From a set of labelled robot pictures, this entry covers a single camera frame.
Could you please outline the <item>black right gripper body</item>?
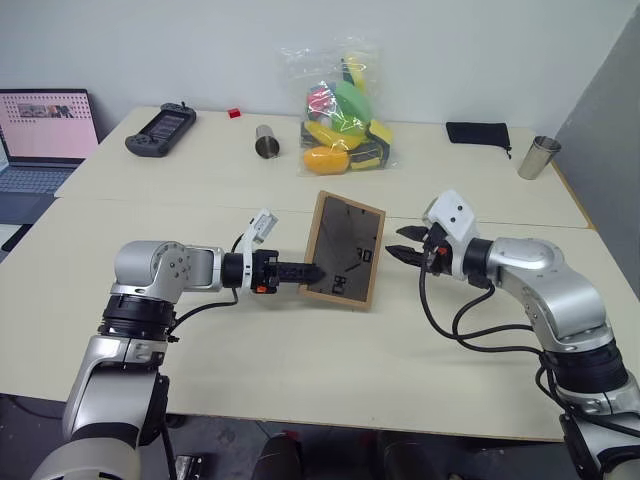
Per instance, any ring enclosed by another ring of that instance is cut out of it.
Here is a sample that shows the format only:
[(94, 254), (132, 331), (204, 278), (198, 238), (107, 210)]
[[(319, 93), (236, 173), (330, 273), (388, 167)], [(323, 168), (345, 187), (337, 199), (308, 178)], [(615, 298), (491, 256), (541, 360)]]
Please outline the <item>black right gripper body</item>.
[(424, 238), (422, 266), (435, 276), (452, 274), (453, 253), (446, 237), (444, 228), (439, 223), (433, 223)]

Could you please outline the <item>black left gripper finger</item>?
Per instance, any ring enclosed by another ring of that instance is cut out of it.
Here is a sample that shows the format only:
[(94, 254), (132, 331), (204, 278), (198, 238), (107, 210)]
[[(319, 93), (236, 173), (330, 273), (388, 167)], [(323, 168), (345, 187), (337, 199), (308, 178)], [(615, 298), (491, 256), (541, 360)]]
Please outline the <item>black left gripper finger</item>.
[(324, 275), (325, 271), (315, 265), (296, 262), (278, 262), (277, 270), (279, 275)]
[(302, 273), (280, 273), (278, 280), (280, 283), (291, 283), (298, 285), (314, 285), (320, 282), (326, 274), (324, 272), (302, 272)]

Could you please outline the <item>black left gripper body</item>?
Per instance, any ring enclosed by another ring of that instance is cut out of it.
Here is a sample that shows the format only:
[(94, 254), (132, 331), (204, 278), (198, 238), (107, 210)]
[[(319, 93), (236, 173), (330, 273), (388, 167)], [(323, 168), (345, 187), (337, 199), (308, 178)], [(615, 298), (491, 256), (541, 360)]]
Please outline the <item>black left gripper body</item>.
[(256, 294), (275, 294), (280, 283), (277, 250), (258, 249), (252, 254), (251, 291)]

